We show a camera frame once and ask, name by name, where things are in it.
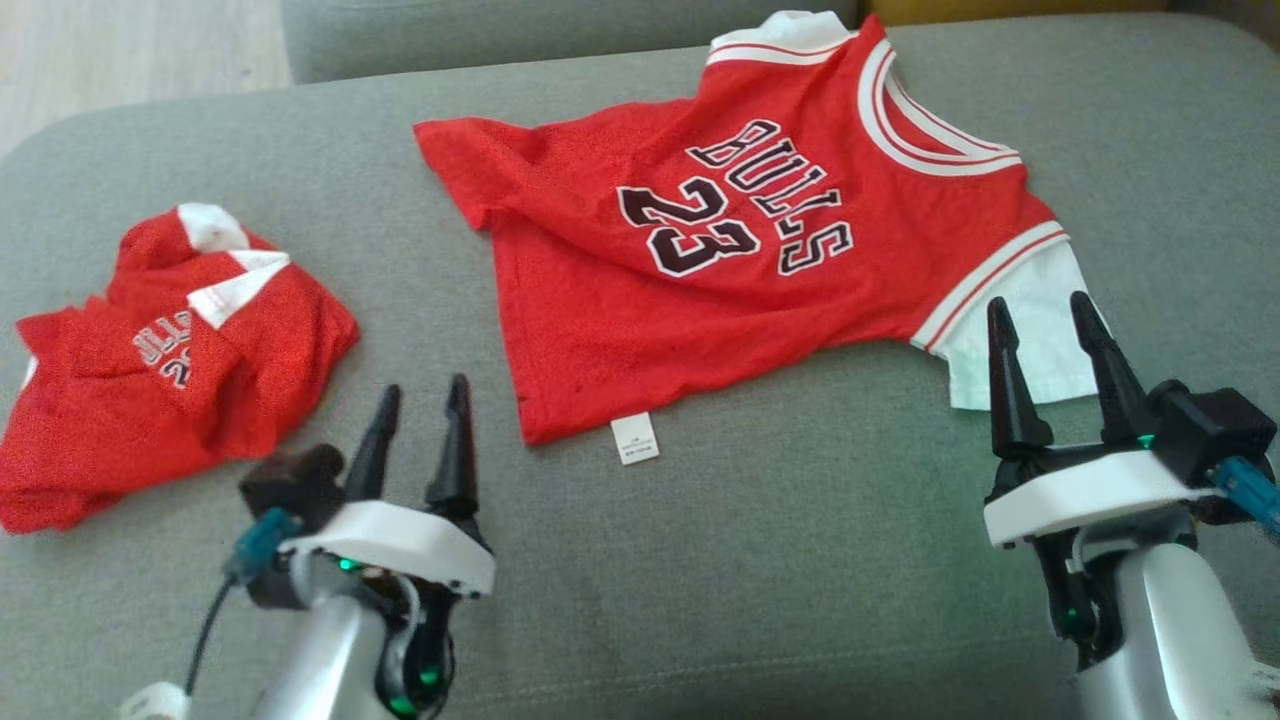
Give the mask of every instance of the sofa backrest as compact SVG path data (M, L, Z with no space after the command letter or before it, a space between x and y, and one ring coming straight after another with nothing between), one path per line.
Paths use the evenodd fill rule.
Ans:
M753 27L774 10L856 0L282 0L293 79L687 47Z

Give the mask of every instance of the white connector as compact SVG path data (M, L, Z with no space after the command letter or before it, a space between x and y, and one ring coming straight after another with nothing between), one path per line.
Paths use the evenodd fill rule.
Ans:
M119 720L187 720L191 698L178 685L163 682L140 691L120 706Z

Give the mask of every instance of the green led light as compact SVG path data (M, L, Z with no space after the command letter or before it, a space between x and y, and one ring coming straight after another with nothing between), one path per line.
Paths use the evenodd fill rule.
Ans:
M399 696L392 698L392 712L396 712L397 715L402 715L406 717L412 717L413 714L417 712L417 710L413 707L413 703L410 702L407 697Z

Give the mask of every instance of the blue cable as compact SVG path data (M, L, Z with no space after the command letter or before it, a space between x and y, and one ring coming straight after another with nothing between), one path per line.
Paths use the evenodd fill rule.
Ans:
M223 574L237 585L247 585L270 568L280 543L301 532L302 523L284 509L268 510L236 541L232 556L223 564Z
M1280 489L1243 457L1228 457L1213 473L1213 484L1226 493L1262 525L1262 530L1280 546Z

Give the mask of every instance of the wooden floor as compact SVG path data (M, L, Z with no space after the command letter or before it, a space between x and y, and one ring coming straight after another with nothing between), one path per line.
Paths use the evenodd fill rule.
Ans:
M0 0L0 158L59 119L289 85L278 0Z

